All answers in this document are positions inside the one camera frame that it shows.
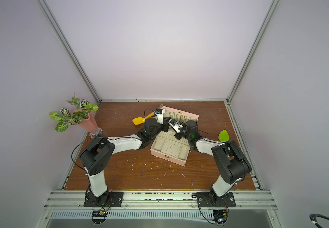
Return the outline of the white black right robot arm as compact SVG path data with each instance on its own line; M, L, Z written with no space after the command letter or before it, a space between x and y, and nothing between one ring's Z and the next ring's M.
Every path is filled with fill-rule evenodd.
M251 173L252 167L238 144L234 140L218 142L200 135L198 123L194 120L181 123L170 120L169 125L175 131L175 137L186 139L192 150L214 157L219 171L217 181L210 188L210 192L222 197L226 195L236 183L245 179Z

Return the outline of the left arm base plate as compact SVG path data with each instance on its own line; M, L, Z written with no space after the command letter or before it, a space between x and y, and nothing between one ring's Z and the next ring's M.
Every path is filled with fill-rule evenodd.
M91 191L85 193L83 207L121 207L123 192L104 192L101 196L96 197Z

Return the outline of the pink jewelry box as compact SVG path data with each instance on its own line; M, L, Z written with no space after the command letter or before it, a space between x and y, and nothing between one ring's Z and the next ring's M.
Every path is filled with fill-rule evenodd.
M199 119L199 116L196 114L171 107L162 106L161 109L163 109L163 118L170 117L181 125L189 120L197 122ZM161 131L154 140L150 151L155 157L176 163L180 166L185 166L190 152L190 145L184 138L178 140L175 134L176 131L172 127L169 127L168 132Z

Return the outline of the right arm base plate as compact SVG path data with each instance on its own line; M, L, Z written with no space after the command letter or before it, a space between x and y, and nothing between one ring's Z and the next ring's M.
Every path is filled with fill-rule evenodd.
M192 195L192 198L197 200L197 205L202 208L235 208L236 202L232 192L218 197L212 192L197 192Z

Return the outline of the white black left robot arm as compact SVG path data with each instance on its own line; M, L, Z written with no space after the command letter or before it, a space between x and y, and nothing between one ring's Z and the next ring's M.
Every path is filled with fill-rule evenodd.
M104 171L112 155L146 148L161 131L168 131L169 122L169 117L164 118L162 123L151 117L136 134L123 137L96 136L80 154L83 169L89 177L90 193L100 198L108 191Z

